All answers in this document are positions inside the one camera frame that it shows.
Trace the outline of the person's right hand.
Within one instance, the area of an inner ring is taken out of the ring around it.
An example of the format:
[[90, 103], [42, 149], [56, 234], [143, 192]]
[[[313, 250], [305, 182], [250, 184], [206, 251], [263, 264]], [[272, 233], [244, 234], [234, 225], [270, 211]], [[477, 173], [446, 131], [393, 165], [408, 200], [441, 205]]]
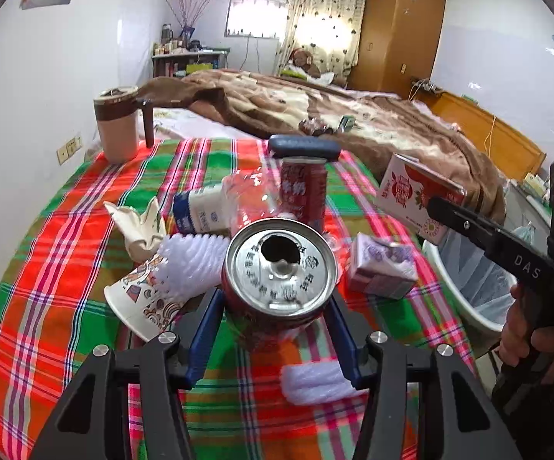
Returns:
[[[508, 366], [517, 366], [518, 362], [529, 355], [531, 348], [553, 355], [554, 327], [542, 327], [528, 335], [530, 327], [521, 309], [524, 290], [516, 284], [510, 289], [510, 294], [514, 302], [508, 309], [499, 345], [499, 357], [502, 362]], [[554, 361], [541, 379], [541, 383], [554, 383]]]

